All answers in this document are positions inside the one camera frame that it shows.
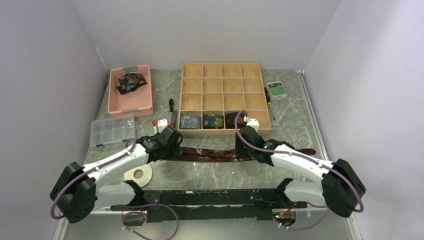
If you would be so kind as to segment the blue grey rolled tie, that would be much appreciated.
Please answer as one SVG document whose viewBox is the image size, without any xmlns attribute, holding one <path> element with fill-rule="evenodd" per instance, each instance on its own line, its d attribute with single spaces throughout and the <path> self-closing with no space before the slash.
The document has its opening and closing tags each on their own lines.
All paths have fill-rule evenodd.
<svg viewBox="0 0 424 240">
<path fill-rule="evenodd" d="M 180 117 L 180 129 L 199 130 L 202 128 L 202 118 L 195 114 L 184 114 Z"/>
</svg>

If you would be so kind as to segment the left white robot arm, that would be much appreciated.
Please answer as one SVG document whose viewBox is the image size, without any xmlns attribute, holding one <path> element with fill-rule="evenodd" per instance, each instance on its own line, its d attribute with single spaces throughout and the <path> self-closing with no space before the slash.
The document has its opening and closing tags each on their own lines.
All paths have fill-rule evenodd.
<svg viewBox="0 0 424 240">
<path fill-rule="evenodd" d="M 97 162 L 68 164 L 50 193 L 50 216 L 77 223 L 93 210 L 105 207 L 141 209 L 144 191 L 138 183 L 133 180 L 116 185 L 108 183 L 134 168 L 175 157 L 182 141 L 182 134 L 168 125 L 153 136 L 129 138 L 123 150 Z"/>
</svg>

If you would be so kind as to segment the clear plastic screw box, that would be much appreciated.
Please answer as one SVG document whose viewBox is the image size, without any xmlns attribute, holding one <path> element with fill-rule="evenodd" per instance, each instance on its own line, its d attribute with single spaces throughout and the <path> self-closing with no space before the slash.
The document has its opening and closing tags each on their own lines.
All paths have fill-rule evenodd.
<svg viewBox="0 0 424 240">
<path fill-rule="evenodd" d="M 125 143 L 135 138 L 135 125 L 133 115 L 94 120 L 90 125 L 89 145 L 104 147 L 117 142 Z"/>
</svg>

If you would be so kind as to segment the blue red screwdriver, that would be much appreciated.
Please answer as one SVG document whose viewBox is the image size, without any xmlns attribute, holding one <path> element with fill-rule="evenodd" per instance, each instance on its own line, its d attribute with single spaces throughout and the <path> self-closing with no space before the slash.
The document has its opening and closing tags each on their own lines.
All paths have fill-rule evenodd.
<svg viewBox="0 0 424 240">
<path fill-rule="evenodd" d="M 173 128 L 176 127 L 176 122 L 177 122 L 177 118 L 178 118 L 178 111 L 177 110 L 173 110 L 172 115 L 171 115 L 171 126 Z"/>
</svg>

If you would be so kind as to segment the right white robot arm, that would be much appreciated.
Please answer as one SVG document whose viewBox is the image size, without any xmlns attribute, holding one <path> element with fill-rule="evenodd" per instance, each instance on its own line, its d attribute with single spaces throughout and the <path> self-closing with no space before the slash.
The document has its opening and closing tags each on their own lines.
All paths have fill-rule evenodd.
<svg viewBox="0 0 424 240">
<path fill-rule="evenodd" d="M 236 153 L 271 167 L 290 170 L 310 180 L 300 182 L 285 179 L 275 194 L 276 203 L 282 208 L 289 207 L 293 202 L 305 202 L 327 207 L 343 218 L 365 209 L 362 197 L 366 188 L 344 159 L 318 159 L 282 141 L 264 140 L 251 126 L 236 131 Z"/>
</svg>

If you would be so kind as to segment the dark red floral tie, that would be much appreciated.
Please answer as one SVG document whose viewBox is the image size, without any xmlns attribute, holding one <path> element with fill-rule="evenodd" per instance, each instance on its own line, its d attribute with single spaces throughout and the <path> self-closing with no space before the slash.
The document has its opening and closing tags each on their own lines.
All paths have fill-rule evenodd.
<svg viewBox="0 0 424 240">
<path fill-rule="evenodd" d="M 266 140 L 262 145 L 270 147 L 271 144 L 283 144 L 292 150 L 296 150 L 300 153 L 313 156 L 316 154 L 316 150 L 313 148 L 299 148 L 296 149 L 286 141 L 278 141 L 274 139 Z M 169 158 L 171 161 L 183 161 L 183 162 L 211 162 L 211 163 L 226 163 L 226 162 L 246 162 L 254 161 L 247 156 L 236 155 L 235 149 L 217 150 L 217 149 L 206 149 L 206 148 L 194 148 L 194 147 L 181 147 L 180 154 Z"/>
</svg>

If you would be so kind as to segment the green white small box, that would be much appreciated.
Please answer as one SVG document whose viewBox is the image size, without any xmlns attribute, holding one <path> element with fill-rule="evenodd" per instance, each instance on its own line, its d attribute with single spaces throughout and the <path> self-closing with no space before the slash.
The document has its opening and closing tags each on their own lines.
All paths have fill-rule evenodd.
<svg viewBox="0 0 424 240">
<path fill-rule="evenodd" d="M 287 91 L 280 80 L 267 82 L 265 87 L 268 90 L 271 102 L 285 100 L 288 97 Z"/>
</svg>

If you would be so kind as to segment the wooden compartment tray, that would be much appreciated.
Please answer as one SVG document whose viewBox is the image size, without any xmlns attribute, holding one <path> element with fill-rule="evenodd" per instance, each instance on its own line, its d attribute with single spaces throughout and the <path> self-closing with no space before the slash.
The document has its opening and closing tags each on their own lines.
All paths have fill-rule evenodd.
<svg viewBox="0 0 424 240">
<path fill-rule="evenodd" d="M 233 135 L 225 115 L 241 110 L 259 121 L 259 133 L 271 132 L 271 120 L 259 63 L 185 62 L 182 65 L 178 129 L 186 136 Z M 182 115 L 201 117 L 201 129 L 180 129 Z M 204 115 L 223 115 L 223 129 L 203 129 Z"/>
</svg>

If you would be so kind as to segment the thin black yellow screwdriver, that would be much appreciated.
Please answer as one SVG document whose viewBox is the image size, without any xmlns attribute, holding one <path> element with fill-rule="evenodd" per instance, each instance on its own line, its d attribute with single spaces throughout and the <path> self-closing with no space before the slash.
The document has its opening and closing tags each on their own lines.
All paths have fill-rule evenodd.
<svg viewBox="0 0 424 240">
<path fill-rule="evenodd" d="M 266 103 L 268 105 L 268 108 L 269 108 L 269 112 L 271 114 L 271 117 L 275 121 L 276 118 L 274 116 L 274 112 L 273 112 L 273 109 L 272 109 L 272 106 L 271 106 L 271 103 L 272 102 L 271 102 L 270 94 L 269 94 L 269 91 L 268 91 L 268 89 L 266 87 L 264 88 L 264 94 L 265 94 Z"/>
</svg>

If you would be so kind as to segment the navy yellow rolled tie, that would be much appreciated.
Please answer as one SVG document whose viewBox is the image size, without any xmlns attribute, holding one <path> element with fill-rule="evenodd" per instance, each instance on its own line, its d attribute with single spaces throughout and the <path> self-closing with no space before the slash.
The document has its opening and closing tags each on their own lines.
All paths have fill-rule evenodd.
<svg viewBox="0 0 424 240">
<path fill-rule="evenodd" d="M 220 114 L 205 114 L 202 119 L 203 129 L 223 129 L 224 116 Z"/>
</svg>

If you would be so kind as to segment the white tape roll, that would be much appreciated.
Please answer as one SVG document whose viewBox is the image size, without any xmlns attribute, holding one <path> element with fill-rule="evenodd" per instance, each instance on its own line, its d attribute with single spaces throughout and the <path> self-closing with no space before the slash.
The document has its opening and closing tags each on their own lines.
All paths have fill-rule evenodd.
<svg viewBox="0 0 424 240">
<path fill-rule="evenodd" d="M 135 167 L 124 173 L 125 181 L 134 181 L 141 188 L 146 187 L 153 178 L 153 169 L 149 164 Z"/>
</svg>

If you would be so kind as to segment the black orange rolled tie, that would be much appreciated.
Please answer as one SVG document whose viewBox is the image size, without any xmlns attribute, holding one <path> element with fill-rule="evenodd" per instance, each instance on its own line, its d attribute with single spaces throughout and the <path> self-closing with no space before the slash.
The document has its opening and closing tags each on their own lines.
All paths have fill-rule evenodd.
<svg viewBox="0 0 424 240">
<path fill-rule="evenodd" d="M 230 112 L 224 116 L 226 129 L 235 129 L 236 123 L 239 128 L 246 125 L 246 122 L 244 121 L 245 114 L 243 112 L 239 116 L 237 116 L 237 114 L 237 112 Z"/>
</svg>

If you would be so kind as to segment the black floral tie in basket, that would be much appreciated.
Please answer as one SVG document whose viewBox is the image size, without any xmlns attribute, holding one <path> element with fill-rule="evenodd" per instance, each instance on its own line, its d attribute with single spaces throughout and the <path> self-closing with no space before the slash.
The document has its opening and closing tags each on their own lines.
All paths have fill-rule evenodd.
<svg viewBox="0 0 424 240">
<path fill-rule="evenodd" d="M 136 91 L 138 88 L 147 84 L 145 78 L 139 73 L 127 73 L 118 79 L 116 89 L 121 95 Z"/>
</svg>

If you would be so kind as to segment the pink plastic basket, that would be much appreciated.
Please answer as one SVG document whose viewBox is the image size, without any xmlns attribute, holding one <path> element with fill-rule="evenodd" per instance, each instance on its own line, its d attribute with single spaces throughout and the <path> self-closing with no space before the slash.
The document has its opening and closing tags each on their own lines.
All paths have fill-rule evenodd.
<svg viewBox="0 0 424 240">
<path fill-rule="evenodd" d="M 109 72 L 107 111 L 114 117 L 143 117 L 154 113 L 149 65 L 114 68 Z"/>
</svg>

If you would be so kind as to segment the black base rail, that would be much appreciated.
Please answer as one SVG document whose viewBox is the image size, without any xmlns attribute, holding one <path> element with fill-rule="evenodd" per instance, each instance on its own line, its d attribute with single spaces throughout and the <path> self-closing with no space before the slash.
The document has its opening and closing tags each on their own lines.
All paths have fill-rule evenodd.
<svg viewBox="0 0 424 240">
<path fill-rule="evenodd" d="M 113 205 L 113 212 L 144 209 L 148 223 L 179 220 L 256 219 L 268 221 L 278 212 L 305 209 L 305 202 L 291 204 L 274 188 L 220 190 L 146 190 L 142 200 Z"/>
</svg>

